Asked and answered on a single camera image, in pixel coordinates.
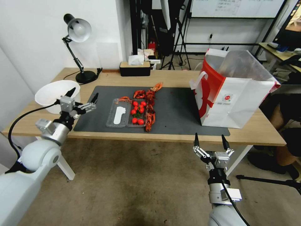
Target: gray desk mat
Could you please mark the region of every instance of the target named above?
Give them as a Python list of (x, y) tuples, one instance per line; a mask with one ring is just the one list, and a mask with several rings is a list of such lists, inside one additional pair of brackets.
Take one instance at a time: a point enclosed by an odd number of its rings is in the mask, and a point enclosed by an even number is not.
[[(78, 119), (74, 131), (85, 132), (122, 132), (147, 133), (144, 127), (108, 128), (106, 122), (113, 99), (122, 96), (133, 97), (136, 90), (148, 90), (149, 87), (96, 86), (92, 96), (98, 93), (96, 110), (88, 112)], [(222, 127), (201, 126), (198, 107), (190, 88), (163, 87), (156, 93), (156, 122), (149, 133), (229, 136), (229, 130)]]

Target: clear plastic tray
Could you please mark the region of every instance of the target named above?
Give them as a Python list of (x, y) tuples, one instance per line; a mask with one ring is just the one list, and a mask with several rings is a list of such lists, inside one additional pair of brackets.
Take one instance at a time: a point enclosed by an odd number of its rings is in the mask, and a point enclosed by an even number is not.
[[(144, 101), (144, 99), (133, 99), (130, 102), (128, 101), (118, 101), (118, 98), (113, 100), (112, 106), (111, 106), (111, 110), (110, 110), (110, 114), (106, 123), (106, 127), (112, 127), (112, 128), (123, 128), (125, 126), (128, 127), (144, 127), (145, 123), (143, 125), (139, 125), (138, 123), (136, 124), (132, 124), (132, 119), (133, 116), (130, 114), (131, 110), (134, 109), (134, 106), (132, 105), (132, 103), (134, 101), (137, 101), (139, 104)], [(121, 116), (121, 120), (119, 124), (114, 124), (114, 118), (115, 118), (115, 114), (116, 114), (116, 110), (117, 107), (124, 107), (125, 108), (125, 114), (123, 114)], [(144, 107), (144, 112), (141, 114), (141, 117), (137, 118), (137, 119), (143, 119), (143, 121), (145, 122), (145, 110), (146, 107)]]
[[(137, 101), (139, 104), (142, 102), (142, 101), (145, 101), (144, 99), (133, 99), (133, 102), (134, 101)], [(134, 109), (134, 106), (133, 104), (131, 104), (131, 107), (130, 107), (130, 111), (132, 111)], [(127, 126), (128, 127), (144, 127), (145, 126), (145, 111), (146, 111), (146, 106), (144, 107), (144, 112), (141, 114), (141, 117), (140, 118), (137, 118), (138, 120), (139, 119), (143, 119), (144, 121), (144, 124), (143, 125), (139, 125), (138, 123), (136, 124), (133, 124), (132, 123), (132, 119), (134, 118), (131, 114), (129, 114), (129, 120), (128, 120), (128, 124)]]
[[(110, 110), (110, 114), (106, 123), (106, 127), (114, 127), (114, 128), (123, 128), (128, 124), (129, 121), (129, 115), (130, 115), (130, 111), (131, 111), (131, 102), (126, 102), (126, 101), (118, 101), (117, 99), (113, 100), (112, 106), (111, 106), (111, 110)], [(115, 118), (115, 114), (116, 114), (116, 110), (117, 107), (124, 107), (125, 108), (125, 114), (122, 114), (121, 116), (121, 120), (119, 124), (114, 124), (114, 118)]]

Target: black tissue box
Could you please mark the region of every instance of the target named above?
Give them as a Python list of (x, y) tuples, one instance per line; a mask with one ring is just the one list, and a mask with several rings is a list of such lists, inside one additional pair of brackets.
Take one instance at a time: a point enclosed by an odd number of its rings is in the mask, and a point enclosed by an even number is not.
[(121, 76), (150, 76), (150, 62), (144, 61), (143, 65), (129, 65), (128, 62), (121, 62), (119, 69)]

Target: white bowl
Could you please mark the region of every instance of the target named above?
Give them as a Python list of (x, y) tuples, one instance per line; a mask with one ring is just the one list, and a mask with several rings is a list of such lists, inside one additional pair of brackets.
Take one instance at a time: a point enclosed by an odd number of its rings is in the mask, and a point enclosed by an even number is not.
[[(72, 98), (76, 102), (81, 101), (80, 86), (77, 82), (71, 80), (60, 80), (56, 82), (49, 83), (42, 88), (40, 88), (34, 96), (34, 100), (43, 107), (53, 104), (56, 99), (64, 96), (70, 89), (75, 87), (75, 91)], [(60, 105), (54, 105), (52, 107), (46, 108), (52, 114), (59, 114), (61, 111)]]

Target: shopping bag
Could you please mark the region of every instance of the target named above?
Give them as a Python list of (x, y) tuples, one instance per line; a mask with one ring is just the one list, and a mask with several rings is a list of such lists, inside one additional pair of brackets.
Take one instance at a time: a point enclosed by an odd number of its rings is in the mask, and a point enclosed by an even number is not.
[(209, 49), (190, 87), (203, 126), (243, 128), (280, 84), (249, 51)]

